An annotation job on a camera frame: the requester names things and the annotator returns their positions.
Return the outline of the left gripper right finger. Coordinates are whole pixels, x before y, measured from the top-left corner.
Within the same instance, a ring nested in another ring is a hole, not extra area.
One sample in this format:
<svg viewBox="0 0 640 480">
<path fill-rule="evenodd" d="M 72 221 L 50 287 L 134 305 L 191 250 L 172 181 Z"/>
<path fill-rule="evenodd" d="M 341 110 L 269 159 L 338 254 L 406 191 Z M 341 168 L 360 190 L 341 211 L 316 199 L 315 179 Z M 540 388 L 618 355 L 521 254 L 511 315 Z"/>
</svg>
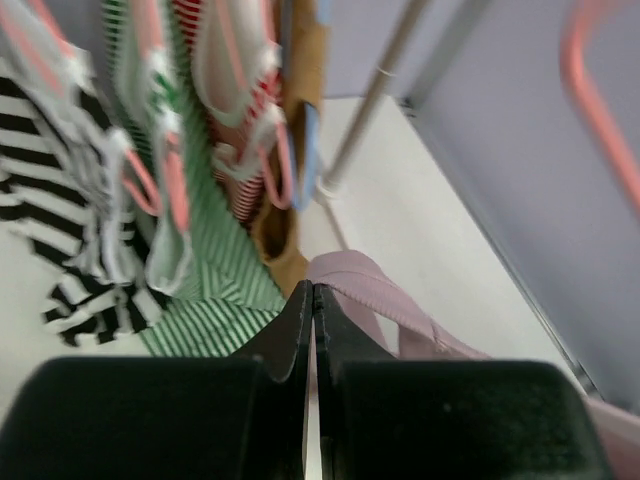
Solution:
<svg viewBox="0 0 640 480">
<path fill-rule="evenodd" d="M 314 289 L 327 479 L 610 479 L 578 393 L 535 361 L 394 358 Z"/>
</svg>

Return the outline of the tan brown tank top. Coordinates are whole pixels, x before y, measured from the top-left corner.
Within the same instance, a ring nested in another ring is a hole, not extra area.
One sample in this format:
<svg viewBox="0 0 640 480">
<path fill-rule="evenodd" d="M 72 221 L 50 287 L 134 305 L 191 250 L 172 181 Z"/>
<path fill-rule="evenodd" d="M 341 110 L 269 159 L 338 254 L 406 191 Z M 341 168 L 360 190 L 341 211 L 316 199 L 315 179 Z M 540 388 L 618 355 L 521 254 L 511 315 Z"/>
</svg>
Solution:
<svg viewBox="0 0 640 480">
<path fill-rule="evenodd" d="M 298 246 L 297 214 L 313 198 L 319 168 L 319 127 L 329 37 L 329 1 L 278 1 L 274 6 L 282 47 L 282 106 L 294 153 L 292 206 L 264 200 L 251 228 L 263 264 L 284 297 L 305 278 L 308 261 Z"/>
</svg>

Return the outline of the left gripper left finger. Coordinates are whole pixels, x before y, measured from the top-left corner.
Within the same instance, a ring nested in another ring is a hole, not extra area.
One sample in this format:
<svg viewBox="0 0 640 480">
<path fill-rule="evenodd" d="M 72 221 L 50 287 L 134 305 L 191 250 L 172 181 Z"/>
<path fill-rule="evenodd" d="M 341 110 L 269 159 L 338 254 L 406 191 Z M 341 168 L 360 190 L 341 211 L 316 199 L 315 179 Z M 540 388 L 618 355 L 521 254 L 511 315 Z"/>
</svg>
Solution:
<svg viewBox="0 0 640 480">
<path fill-rule="evenodd" d="M 313 287 L 225 358 L 60 358 L 1 429 L 5 479 L 300 479 Z"/>
</svg>

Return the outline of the pink mauve tank top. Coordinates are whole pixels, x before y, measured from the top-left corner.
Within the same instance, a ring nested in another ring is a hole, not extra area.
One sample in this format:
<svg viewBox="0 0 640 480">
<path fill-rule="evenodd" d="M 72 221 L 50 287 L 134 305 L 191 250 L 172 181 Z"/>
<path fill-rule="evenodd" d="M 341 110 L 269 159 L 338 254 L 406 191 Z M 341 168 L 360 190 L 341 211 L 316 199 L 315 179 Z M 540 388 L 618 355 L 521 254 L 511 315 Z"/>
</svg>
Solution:
<svg viewBox="0 0 640 480">
<path fill-rule="evenodd" d="M 325 284 L 337 295 L 347 316 L 383 349 L 379 316 L 398 326 L 398 353 L 403 360 L 462 359 L 488 360 L 480 352 L 451 335 L 425 313 L 397 284 L 390 280 L 367 255 L 337 251 L 313 259 L 306 278 Z M 584 394 L 616 479 L 639 477 L 639 417 Z"/>
</svg>

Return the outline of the pink wire hanger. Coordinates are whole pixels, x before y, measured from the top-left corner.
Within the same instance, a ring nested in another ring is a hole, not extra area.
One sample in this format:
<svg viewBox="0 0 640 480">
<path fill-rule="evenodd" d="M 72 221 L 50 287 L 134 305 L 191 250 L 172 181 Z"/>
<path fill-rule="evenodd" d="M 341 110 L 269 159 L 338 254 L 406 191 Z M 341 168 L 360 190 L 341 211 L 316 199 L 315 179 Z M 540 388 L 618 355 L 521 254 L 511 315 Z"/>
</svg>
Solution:
<svg viewBox="0 0 640 480">
<path fill-rule="evenodd" d="M 626 1 L 576 1 L 565 24 L 559 47 L 563 85 L 583 123 L 604 154 L 609 168 L 635 213 L 639 212 L 639 164 L 585 62 L 588 43 Z"/>
</svg>

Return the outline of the light blue wire hanger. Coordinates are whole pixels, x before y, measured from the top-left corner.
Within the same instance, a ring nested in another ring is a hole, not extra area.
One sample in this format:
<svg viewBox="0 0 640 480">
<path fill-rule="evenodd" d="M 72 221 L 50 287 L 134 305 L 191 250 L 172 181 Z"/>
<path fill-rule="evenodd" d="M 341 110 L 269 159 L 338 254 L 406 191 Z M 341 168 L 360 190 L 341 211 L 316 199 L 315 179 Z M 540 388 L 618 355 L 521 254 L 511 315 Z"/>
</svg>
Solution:
<svg viewBox="0 0 640 480">
<path fill-rule="evenodd" d="M 279 7 L 283 106 L 289 122 L 293 207 L 313 197 L 319 167 L 319 128 L 329 37 L 329 1 L 283 1 Z"/>
</svg>

